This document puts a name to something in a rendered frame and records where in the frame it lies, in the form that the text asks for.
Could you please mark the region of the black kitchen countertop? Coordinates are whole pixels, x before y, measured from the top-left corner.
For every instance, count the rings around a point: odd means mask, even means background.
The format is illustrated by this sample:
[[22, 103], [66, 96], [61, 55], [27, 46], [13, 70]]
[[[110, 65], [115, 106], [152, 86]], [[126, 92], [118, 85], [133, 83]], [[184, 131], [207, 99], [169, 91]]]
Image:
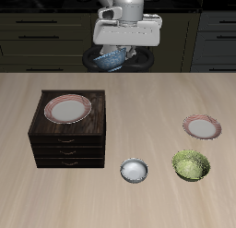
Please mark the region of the black kitchen countertop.
[[[0, 13], [96, 13], [98, 0], [0, 0]], [[145, 13], [236, 11], [236, 0], [145, 0]]]

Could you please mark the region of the green bowl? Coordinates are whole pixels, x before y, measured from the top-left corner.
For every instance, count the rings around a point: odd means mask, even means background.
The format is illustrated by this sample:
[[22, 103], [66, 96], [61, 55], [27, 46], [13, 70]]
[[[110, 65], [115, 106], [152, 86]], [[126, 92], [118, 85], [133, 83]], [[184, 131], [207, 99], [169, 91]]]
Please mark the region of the green bowl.
[[171, 163], [175, 173], [190, 182], [203, 179], [211, 169], [207, 157], [195, 150], [178, 151], [172, 157]]

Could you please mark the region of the dark wooden cabinet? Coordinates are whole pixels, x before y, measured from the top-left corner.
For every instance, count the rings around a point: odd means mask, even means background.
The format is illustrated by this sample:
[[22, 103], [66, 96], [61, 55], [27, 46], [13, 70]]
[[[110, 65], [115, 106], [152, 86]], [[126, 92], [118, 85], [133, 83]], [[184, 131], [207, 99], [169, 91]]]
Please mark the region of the dark wooden cabinet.
[[[73, 124], [56, 124], [44, 115], [46, 104], [66, 94], [91, 102], [91, 112]], [[106, 101], [104, 90], [43, 90], [29, 127], [29, 142], [38, 168], [103, 168]]]

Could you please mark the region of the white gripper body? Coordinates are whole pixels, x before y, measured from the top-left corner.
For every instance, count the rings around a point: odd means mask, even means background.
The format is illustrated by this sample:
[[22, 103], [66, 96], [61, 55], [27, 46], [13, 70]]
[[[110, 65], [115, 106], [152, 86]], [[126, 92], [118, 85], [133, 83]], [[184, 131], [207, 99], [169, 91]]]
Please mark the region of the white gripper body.
[[120, 46], [158, 46], [162, 18], [156, 14], [145, 14], [135, 26], [121, 25], [118, 20], [98, 18], [95, 23], [95, 44]]

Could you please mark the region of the red rimmed white plate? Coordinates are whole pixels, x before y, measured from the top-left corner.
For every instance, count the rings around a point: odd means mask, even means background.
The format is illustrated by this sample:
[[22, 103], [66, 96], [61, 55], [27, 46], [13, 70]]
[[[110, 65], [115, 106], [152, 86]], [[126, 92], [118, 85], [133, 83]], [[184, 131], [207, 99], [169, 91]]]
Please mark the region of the red rimmed white plate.
[[86, 118], [91, 109], [86, 97], [66, 94], [50, 100], [44, 107], [44, 116], [56, 124], [74, 124]]
[[193, 114], [183, 120], [183, 130], [193, 138], [212, 140], [222, 133], [221, 124], [206, 114]]

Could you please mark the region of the blue patterned bowl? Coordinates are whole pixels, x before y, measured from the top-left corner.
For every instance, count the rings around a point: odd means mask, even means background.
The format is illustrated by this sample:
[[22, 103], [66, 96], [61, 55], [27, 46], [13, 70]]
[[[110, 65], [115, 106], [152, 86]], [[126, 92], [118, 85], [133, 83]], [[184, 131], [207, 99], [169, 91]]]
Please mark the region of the blue patterned bowl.
[[126, 48], [101, 55], [93, 60], [98, 68], [107, 72], [113, 72], [122, 67], [125, 61]]

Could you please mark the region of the grey kitchen drawers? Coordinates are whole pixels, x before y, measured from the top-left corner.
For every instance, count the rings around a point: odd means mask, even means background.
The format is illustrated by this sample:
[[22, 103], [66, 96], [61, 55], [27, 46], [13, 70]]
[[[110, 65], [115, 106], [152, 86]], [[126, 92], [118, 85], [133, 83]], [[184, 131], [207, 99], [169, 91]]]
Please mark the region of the grey kitchen drawers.
[[191, 71], [236, 72], [236, 11], [206, 11], [201, 14]]

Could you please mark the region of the dark kitchen cupboards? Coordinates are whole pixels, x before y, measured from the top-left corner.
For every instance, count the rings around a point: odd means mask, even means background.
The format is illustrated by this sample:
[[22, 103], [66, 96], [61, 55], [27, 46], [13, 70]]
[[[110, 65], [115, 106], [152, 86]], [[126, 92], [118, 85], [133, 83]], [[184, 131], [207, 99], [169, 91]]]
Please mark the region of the dark kitchen cupboards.
[[[151, 72], [188, 72], [198, 13], [162, 13]], [[85, 72], [95, 13], [0, 13], [0, 72]]]

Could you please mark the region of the small white bowl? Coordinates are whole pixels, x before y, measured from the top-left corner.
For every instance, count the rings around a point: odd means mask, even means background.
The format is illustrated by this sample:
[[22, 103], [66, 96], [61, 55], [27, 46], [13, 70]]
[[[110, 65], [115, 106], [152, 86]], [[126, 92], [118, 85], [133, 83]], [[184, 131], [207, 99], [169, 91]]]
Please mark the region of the small white bowl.
[[120, 166], [121, 177], [129, 183], [138, 184], [148, 176], [148, 165], [138, 158], [129, 158]]

